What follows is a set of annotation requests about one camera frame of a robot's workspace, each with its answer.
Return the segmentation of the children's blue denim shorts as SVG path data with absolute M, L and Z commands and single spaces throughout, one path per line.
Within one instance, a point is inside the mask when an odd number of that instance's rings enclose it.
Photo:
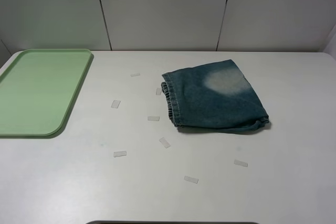
M 257 93 L 231 59 L 162 77 L 169 119 L 176 128 L 251 132 L 269 123 Z

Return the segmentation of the light green plastic tray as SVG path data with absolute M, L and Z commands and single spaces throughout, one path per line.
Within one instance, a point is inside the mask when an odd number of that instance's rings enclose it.
M 1 136 L 56 133 L 75 102 L 92 58 L 88 49 L 22 51 L 1 74 Z

